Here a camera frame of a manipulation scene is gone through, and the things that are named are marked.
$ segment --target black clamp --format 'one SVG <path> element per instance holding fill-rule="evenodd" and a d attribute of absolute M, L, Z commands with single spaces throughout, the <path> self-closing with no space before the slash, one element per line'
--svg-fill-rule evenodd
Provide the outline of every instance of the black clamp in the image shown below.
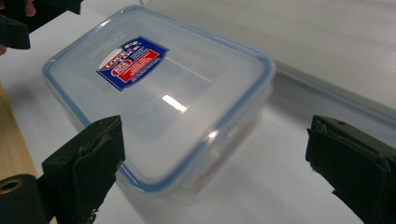
<path fill-rule="evenodd" d="M 365 224 L 396 223 L 396 149 L 337 119 L 314 116 L 305 158 Z"/>
<path fill-rule="evenodd" d="M 42 163 L 44 174 L 0 181 L 2 223 L 93 223 L 125 160 L 120 116 L 96 121 Z"/>
<path fill-rule="evenodd" d="M 66 10 L 80 12 L 82 0 L 35 0 L 36 14 L 25 17 L 24 0 L 5 0 L 0 10 L 0 45 L 12 49 L 29 49 L 29 34 Z"/>

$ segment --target wooden surface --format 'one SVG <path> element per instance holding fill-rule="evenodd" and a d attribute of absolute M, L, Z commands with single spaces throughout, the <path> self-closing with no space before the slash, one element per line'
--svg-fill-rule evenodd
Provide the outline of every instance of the wooden surface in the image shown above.
<path fill-rule="evenodd" d="M 32 158 L 12 115 L 7 95 L 0 83 L 0 179 L 20 174 L 37 176 Z"/>

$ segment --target product label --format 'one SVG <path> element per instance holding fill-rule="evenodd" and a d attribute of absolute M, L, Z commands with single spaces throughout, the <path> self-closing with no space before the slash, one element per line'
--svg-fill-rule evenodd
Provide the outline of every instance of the product label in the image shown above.
<path fill-rule="evenodd" d="M 96 72 L 119 91 L 148 75 L 165 57 L 168 49 L 139 36 L 111 52 Z"/>

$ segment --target plastic food container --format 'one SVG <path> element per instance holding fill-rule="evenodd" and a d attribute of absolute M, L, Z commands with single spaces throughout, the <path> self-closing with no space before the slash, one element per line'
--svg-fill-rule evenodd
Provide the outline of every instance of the plastic food container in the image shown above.
<path fill-rule="evenodd" d="M 121 115 L 122 182 L 200 189 L 272 90 L 267 56 L 143 7 L 126 7 L 52 57 L 45 78 L 83 126 Z"/>

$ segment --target container lid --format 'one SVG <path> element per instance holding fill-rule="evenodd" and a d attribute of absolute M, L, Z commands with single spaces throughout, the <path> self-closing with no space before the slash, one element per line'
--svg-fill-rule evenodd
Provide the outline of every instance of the container lid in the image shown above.
<path fill-rule="evenodd" d="M 273 74 L 263 54 L 142 7 L 127 7 L 55 55 L 49 84 L 84 126 L 121 115 L 123 171 L 166 187 Z"/>

